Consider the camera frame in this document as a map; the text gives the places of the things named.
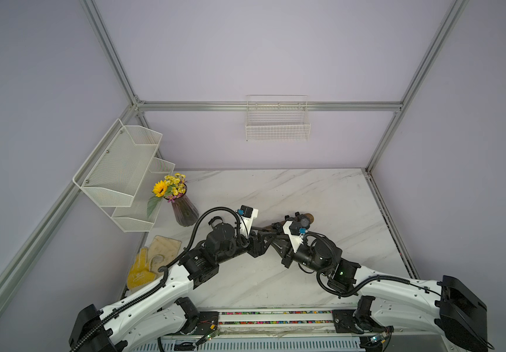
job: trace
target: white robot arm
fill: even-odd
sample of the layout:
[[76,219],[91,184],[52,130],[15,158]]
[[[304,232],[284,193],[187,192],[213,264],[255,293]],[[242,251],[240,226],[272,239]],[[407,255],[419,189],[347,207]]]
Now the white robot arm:
[[[200,222],[220,210],[235,217],[235,226],[224,222],[214,226],[214,219],[221,220],[215,217],[206,240],[190,249]],[[313,222],[310,214],[296,213],[264,228],[252,226],[256,217],[257,210],[245,206],[237,212],[217,207],[204,213],[187,249],[162,268],[162,278],[100,311],[91,305],[79,313],[69,340],[71,351],[127,352],[165,334],[191,333],[199,312],[185,297],[188,292],[216,275],[220,263],[245,252],[258,257],[269,247],[277,250],[285,267],[296,261],[316,271],[318,284],[330,294],[361,295],[354,314],[334,311],[336,328],[339,324],[347,329],[345,332],[360,334],[388,332],[391,326],[401,326],[445,335],[473,352],[491,347],[487,342],[486,306],[457,279],[400,278],[349,262],[341,258],[342,250],[326,236],[308,231]],[[322,277],[327,278],[327,285]]]

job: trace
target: sunflower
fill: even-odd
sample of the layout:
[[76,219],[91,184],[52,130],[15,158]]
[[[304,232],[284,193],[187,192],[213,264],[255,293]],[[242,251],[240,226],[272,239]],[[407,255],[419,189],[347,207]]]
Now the sunflower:
[[167,191],[167,185],[165,184],[164,181],[159,181],[158,183],[155,184],[155,187],[153,187],[153,193],[155,193],[157,197],[164,196],[165,191]]

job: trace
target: beige glove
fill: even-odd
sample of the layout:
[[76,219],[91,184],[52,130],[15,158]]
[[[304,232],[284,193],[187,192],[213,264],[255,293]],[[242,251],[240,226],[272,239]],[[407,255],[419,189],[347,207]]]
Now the beige glove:
[[135,292],[135,288],[139,289],[147,285],[157,278],[157,275],[149,271],[149,263],[147,263],[147,247],[143,247],[136,256],[136,260],[128,273],[127,286],[128,290]]

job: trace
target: wall-mounted wire basket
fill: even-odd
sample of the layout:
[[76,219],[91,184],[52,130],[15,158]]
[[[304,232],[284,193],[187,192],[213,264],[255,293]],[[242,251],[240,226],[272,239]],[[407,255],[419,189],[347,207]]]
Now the wall-mounted wire basket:
[[83,164],[73,182],[124,232],[150,231],[161,203],[147,216],[153,185],[172,174],[175,164],[156,157],[161,133],[142,126],[119,130],[92,169],[83,177]]
[[166,175],[172,174],[174,168],[175,164],[163,159],[153,158],[151,160],[149,170],[145,173],[141,182],[141,191],[136,193],[132,205],[130,207],[117,207],[110,216],[124,232],[151,231],[157,220],[161,203],[165,202],[162,199],[153,213],[150,216],[147,215],[147,203],[153,195],[153,186]]
[[248,95],[247,141],[307,141],[307,95]]

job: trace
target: purple glass vase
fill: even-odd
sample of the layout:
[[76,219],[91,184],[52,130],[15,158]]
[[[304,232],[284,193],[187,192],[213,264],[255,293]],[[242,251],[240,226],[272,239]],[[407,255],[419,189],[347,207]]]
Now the purple glass vase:
[[196,210],[192,201],[188,199],[186,192],[179,198],[171,200],[170,203],[173,205],[173,212],[179,225],[192,226],[198,221],[198,210]]

